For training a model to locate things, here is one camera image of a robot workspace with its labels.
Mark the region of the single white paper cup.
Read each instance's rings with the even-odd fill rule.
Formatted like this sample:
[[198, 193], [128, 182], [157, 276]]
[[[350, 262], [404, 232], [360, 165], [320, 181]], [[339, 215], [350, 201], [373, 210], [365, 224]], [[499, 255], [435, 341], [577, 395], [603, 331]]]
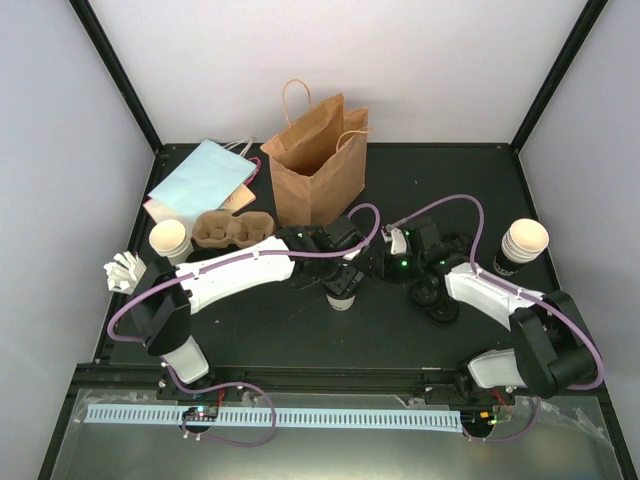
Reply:
[[336, 311], [346, 311], [348, 309], [351, 308], [351, 306], [354, 304], [355, 301], [355, 296], [351, 295], [348, 297], [336, 297], [330, 294], [326, 295], [327, 301], [329, 303], [329, 305], [331, 306], [332, 309], [336, 310]]

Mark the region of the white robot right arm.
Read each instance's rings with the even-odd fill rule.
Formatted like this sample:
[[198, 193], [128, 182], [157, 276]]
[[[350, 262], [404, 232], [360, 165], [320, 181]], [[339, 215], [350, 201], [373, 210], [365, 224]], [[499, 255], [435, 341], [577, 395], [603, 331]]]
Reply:
[[580, 316], [571, 297], [523, 292], [511, 283], [498, 286], [470, 262], [472, 240], [462, 233], [442, 236], [426, 223], [393, 229], [383, 245], [364, 254], [360, 270], [373, 278], [408, 287], [410, 301], [437, 325], [454, 322], [462, 304], [505, 328], [511, 345], [486, 350], [463, 362], [466, 371], [454, 379], [457, 396], [476, 403], [492, 388], [524, 388], [550, 398], [596, 378], [592, 352], [566, 322]]

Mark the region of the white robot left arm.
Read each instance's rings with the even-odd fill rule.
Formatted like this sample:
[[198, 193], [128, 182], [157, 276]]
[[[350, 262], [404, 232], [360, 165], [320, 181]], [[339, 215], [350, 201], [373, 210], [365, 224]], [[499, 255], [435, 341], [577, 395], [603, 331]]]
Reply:
[[363, 274], [351, 262], [363, 235], [346, 216], [326, 227], [294, 226], [244, 250], [176, 266], [157, 261], [134, 290], [131, 309], [147, 353], [163, 360], [193, 399], [207, 397], [215, 376], [191, 332], [191, 317], [253, 287], [289, 280], [322, 284], [329, 305], [349, 309]]

